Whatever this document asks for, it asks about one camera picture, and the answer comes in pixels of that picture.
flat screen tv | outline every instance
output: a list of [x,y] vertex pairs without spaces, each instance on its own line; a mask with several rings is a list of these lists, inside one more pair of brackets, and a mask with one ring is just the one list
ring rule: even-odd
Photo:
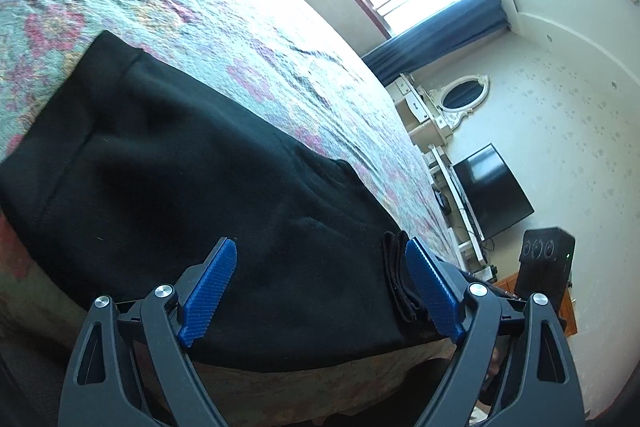
[[533,214],[522,187],[492,144],[453,165],[482,240]]

black speaker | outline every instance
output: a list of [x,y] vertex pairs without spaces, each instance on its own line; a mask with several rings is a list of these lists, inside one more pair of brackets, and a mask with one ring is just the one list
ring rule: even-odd
[[574,249],[575,237],[563,229],[527,230],[515,294],[527,299],[533,293],[543,293],[558,313],[569,282]]

blue curtain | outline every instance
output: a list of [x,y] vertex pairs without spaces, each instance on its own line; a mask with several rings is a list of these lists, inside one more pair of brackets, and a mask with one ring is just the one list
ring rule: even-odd
[[362,57],[383,86],[504,28],[500,0],[462,0],[380,44]]

bed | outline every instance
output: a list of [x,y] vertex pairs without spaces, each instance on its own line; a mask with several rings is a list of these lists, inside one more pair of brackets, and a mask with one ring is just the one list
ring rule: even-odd
[[[426,165],[390,97],[303,0],[0,0],[0,159],[105,29],[321,155],[347,160],[400,227],[456,263]],[[72,347],[84,314],[0,216],[0,333]],[[356,412],[448,352],[442,341],[313,371],[197,369],[230,425],[285,425]]]

blue gripper pad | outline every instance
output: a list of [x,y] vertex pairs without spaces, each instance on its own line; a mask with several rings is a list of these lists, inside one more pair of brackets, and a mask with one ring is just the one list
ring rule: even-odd
[[182,327],[178,332],[178,341],[183,347],[191,347],[195,339],[204,336],[236,269],[237,261],[236,244],[227,239],[182,307]]
[[404,256],[409,274],[438,333],[454,343],[459,342],[465,334],[460,321],[460,302],[415,239],[406,244]]

